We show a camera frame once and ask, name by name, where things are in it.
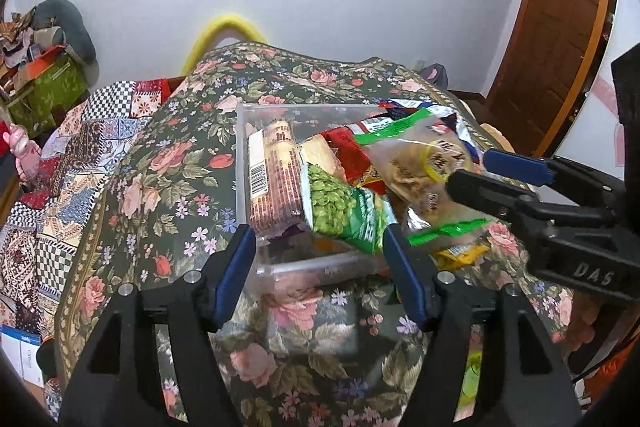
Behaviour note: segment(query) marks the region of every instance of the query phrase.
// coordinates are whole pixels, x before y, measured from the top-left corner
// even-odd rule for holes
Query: red snack bag
[[[393,121],[388,116],[379,116],[321,133],[340,160],[347,176],[347,183],[352,187],[370,188],[381,196],[385,195],[385,182],[382,181],[374,166],[371,165],[364,149],[356,143],[353,136],[354,134],[368,134],[378,131]]]

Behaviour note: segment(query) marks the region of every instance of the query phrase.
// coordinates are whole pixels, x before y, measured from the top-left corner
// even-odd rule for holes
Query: floral bedspread
[[[119,284],[166,285],[226,247],[238,226],[239,102],[377,103],[390,96],[453,107],[480,149],[498,147],[459,101],[379,58],[346,64],[258,43],[207,54],[152,117],[95,204],[56,315],[62,383]],[[515,281],[559,340],[571,293],[526,273],[527,254],[503,224],[490,225],[478,243],[489,252],[460,277],[492,288]],[[242,296],[213,349],[246,425],[352,427],[396,424],[428,344],[391,282],[374,276],[257,302]],[[166,329],[158,330],[158,355],[167,410],[185,419]]]

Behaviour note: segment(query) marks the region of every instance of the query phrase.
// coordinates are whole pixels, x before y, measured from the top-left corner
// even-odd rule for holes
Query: wooden door
[[[522,0],[487,105],[521,154],[542,155],[574,105],[609,0]]]

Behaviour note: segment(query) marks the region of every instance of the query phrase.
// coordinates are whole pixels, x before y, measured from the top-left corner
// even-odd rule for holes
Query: green bag
[[[68,111],[85,91],[81,67],[63,53],[49,68],[15,93],[6,107],[14,123],[24,126],[29,138],[34,138],[55,128],[51,115],[54,106],[61,105]]]

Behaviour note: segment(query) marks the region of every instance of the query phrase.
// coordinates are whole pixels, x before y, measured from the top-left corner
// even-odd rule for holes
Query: pink toy figure
[[[38,177],[40,153],[42,150],[21,125],[10,124],[11,134],[2,133],[2,139],[9,145],[9,150],[15,155],[15,168],[23,182],[35,182]]]

